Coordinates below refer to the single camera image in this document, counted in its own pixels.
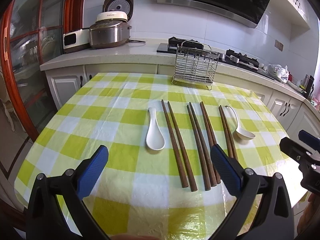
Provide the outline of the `person's right hand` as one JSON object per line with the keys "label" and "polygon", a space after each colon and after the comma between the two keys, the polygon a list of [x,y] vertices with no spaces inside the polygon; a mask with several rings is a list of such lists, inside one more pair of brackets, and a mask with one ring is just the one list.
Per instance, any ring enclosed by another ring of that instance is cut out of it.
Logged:
{"label": "person's right hand", "polygon": [[318,208],[319,208],[319,196],[312,193],[308,198],[308,205],[299,219],[299,222],[297,225],[298,235],[301,234],[307,228],[313,216],[316,214],[316,211]]}

